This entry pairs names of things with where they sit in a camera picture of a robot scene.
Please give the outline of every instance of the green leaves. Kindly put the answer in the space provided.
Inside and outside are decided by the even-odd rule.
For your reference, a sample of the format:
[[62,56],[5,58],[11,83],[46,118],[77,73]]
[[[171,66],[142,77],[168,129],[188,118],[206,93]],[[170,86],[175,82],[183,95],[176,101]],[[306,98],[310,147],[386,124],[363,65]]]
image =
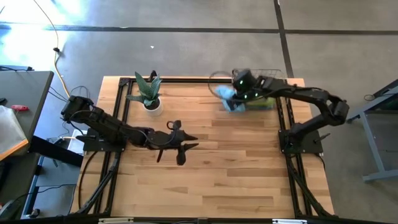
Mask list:
[[150,106],[154,101],[155,101],[155,100],[147,100],[147,99],[144,99],[144,104],[145,104],[145,106]]
[[145,82],[144,78],[136,72],[136,80],[138,84],[139,91],[147,95],[148,98],[152,98],[152,90],[150,89],[149,85],[147,85],[147,82]]
[[159,92],[161,82],[162,82],[162,80],[160,79],[159,76],[156,76],[156,78],[152,81],[152,84],[150,85],[150,89],[152,90],[152,93],[154,94],[154,96],[157,94],[157,92]]
[[144,103],[144,97],[142,97],[142,96],[128,95],[128,96],[126,96],[126,98],[131,101],[138,101],[140,103]]
[[160,76],[157,75],[149,86],[144,78],[136,72],[136,82],[141,96],[128,95],[126,98],[132,101],[141,102],[146,106],[150,106],[151,104],[153,104],[160,95],[158,94],[160,89],[160,83],[162,82]]

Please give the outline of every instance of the potted plant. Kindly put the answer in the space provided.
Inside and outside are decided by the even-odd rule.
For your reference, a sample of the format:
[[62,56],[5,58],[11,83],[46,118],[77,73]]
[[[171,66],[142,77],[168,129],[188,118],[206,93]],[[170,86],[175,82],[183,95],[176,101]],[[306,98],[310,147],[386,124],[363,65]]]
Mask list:
[[161,81],[160,76],[157,75],[152,83],[148,85],[144,78],[136,72],[136,82],[141,95],[128,95],[126,98],[142,103],[149,116],[159,116],[163,112],[162,101],[158,94]]

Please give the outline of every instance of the yellow cable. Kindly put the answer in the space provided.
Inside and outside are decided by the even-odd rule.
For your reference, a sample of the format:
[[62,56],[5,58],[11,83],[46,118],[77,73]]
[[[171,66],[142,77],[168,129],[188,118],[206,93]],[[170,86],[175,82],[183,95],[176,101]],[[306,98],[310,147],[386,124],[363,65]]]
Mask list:
[[[58,45],[59,45],[58,32],[57,32],[57,30],[56,30],[54,24],[52,23],[52,21],[51,21],[51,19],[49,18],[49,16],[44,12],[44,10],[43,10],[43,9],[40,7],[40,5],[37,3],[37,1],[36,1],[36,0],[33,0],[33,1],[34,1],[34,2],[36,3],[36,5],[40,8],[40,10],[44,13],[44,15],[49,19],[49,21],[50,21],[50,23],[51,23],[51,26],[54,28],[55,34],[57,35],[57,49],[59,49],[59,47],[58,47]],[[55,51],[55,55],[54,55],[54,67],[55,67],[55,71],[57,72],[57,75],[58,75],[58,77],[59,77],[59,79],[60,79],[60,81],[61,81],[61,83],[62,83],[63,90],[65,90],[65,93],[67,94],[67,96],[68,96],[68,98],[69,98],[70,95],[69,95],[67,86],[65,85],[65,82],[63,81],[63,78],[61,77],[60,72],[58,71],[58,68],[57,68],[57,51]]]

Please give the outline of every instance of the red object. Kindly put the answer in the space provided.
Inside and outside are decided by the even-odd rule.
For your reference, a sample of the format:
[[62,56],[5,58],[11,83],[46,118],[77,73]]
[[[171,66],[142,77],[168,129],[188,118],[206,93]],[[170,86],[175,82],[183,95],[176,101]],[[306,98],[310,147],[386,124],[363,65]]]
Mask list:
[[11,108],[16,110],[16,111],[27,111],[27,110],[29,110],[29,108],[27,106],[24,106],[24,105],[12,105]]

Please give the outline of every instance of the wire basket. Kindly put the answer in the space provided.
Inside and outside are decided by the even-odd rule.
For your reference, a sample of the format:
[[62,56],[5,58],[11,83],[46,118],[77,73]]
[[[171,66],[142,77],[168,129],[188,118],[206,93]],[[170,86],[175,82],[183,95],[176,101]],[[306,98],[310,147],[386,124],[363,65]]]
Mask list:
[[260,69],[234,68],[232,70],[233,78],[235,78],[239,72],[247,69],[249,69],[251,74],[256,78],[260,75],[272,78],[287,78],[287,75],[284,72],[282,72],[280,69],[265,69],[265,68],[260,68]]

